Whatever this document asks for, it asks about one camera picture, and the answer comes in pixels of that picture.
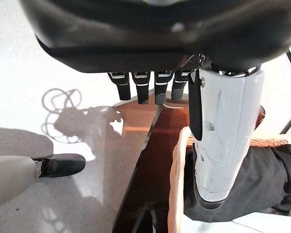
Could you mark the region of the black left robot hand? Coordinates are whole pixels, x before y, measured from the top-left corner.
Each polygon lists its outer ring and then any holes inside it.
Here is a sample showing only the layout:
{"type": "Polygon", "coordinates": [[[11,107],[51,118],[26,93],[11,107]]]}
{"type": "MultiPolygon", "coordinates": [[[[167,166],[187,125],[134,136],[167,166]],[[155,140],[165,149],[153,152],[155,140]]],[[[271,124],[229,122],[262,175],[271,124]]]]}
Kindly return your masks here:
{"type": "Polygon", "coordinates": [[[291,45],[291,0],[23,0],[51,57],[106,72],[122,100],[129,76],[155,74],[155,103],[181,74],[189,88],[194,192],[217,209],[235,182],[259,113],[261,65],[291,45]]]}

